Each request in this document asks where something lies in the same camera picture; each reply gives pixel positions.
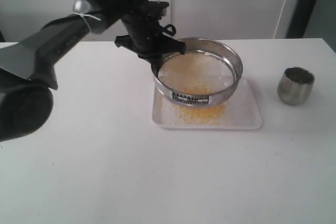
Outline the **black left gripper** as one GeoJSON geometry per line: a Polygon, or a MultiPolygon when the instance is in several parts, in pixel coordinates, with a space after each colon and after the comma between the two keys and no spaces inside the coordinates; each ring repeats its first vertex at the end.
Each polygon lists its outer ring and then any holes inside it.
{"type": "Polygon", "coordinates": [[[176,28],[172,24],[161,26],[159,20],[139,15],[125,15],[121,18],[128,34],[116,37],[114,43],[136,53],[139,58],[149,59],[151,71],[156,79],[167,61],[163,54],[185,54],[186,44],[175,40],[176,28]]]}

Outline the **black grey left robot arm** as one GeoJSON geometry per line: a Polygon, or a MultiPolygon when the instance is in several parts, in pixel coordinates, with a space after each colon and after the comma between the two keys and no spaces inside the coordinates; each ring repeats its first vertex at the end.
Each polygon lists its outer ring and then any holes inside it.
{"type": "Polygon", "coordinates": [[[159,70],[168,53],[185,53],[176,28],[160,25],[168,2],[76,0],[72,14],[53,20],[32,36],[1,49],[1,141],[34,133],[48,120],[57,90],[54,66],[88,34],[101,34],[117,21],[127,30],[114,43],[159,70]]]}

